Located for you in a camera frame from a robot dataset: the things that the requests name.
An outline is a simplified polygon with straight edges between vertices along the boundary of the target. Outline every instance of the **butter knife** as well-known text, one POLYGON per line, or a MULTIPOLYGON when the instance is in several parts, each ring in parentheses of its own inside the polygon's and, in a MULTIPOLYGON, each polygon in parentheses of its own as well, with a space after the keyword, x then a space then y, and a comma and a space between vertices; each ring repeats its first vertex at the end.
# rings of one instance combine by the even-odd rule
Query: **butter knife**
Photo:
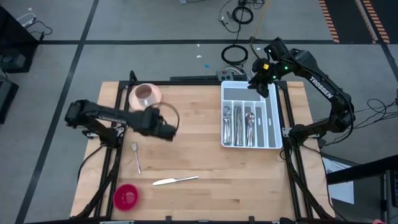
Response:
POLYGON ((152 185, 171 184, 171 183, 175 183, 175 182, 179 182, 179 181, 193 180, 193 179, 197 179, 197 178, 199 178, 199 177, 194 176, 194 177, 188 177, 188 178, 184 178, 184 179, 170 178, 170 179, 158 180, 157 182, 154 182, 152 185))

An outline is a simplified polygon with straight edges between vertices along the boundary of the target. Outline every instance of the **wooden tabletop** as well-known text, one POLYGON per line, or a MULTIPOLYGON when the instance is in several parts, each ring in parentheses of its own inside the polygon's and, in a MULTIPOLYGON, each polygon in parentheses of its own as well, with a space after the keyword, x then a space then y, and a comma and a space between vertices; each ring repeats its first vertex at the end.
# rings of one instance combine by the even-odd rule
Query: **wooden tabletop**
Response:
MULTIPOLYGON (((288 82, 289 95, 296 124, 310 124, 312 118, 302 82, 288 82)), ((114 106, 118 82, 104 82, 98 104, 114 106)), ((118 186, 134 184, 140 193, 134 210, 113 210, 113 220, 278 220, 294 219, 292 196, 285 162, 280 150, 235 149, 221 146, 220 86, 160 86, 162 101, 176 107, 180 128, 173 142, 133 133, 124 138, 118 186), (137 142, 142 174, 138 174, 131 144, 137 142), (153 186, 160 179, 199 179, 176 184, 153 186)), ((282 111, 285 120, 283 94, 282 111)), ((171 109, 161 107, 168 123, 176 116, 171 109)), ((313 139, 305 143, 317 148, 313 139)), ((85 156, 99 146, 99 140, 88 141, 85 156)), ((319 154, 301 148, 307 184, 323 208, 334 215, 328 204, 326 180, 319 154)), ((83 210, 97 191, 103 168, 105 149, 90 158, 82 169, 71 215, 83 210)), ((305 207, 297 187, 302 216, 305 207)), ((104 195, 105 214, 108 193, 104 195)))

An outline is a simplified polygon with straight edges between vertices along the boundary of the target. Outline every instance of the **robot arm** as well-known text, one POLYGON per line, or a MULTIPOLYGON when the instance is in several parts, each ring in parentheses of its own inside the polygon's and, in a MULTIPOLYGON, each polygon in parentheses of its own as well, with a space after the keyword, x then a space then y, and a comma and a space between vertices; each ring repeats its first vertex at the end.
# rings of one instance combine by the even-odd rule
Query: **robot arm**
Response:
POLYGON ((252 66, 256 75, 249 81, 249 87, 256 89, 264 98, 268 97, 268 84, 280 80, 284 75, 294 75, 307 79, 330 103, 328 119, 310 124, 298 124, 289 132, 294 146, 299 146, 313 134, 324 136, 327 131, 340 133, 345 131, 355 120, 351 97, 339 88, 317 65, 312 54, 306 50, 288 49, 282 39, 276 38, 264 51, 267 58, 257 59, 252 66))
POLYGON ((78 100, 70 104, 65 115, 67 126, 84 126, 98 134, 106 146, 117 147, 118 131, 105 127, 97 119, 126 124, 144 136, 154 136, 167 141, 172 141, 177 132, 177 128, 164 123, 160 110, 153 107, 144 111, 128 112, 100 106, 88 100, 78 100))

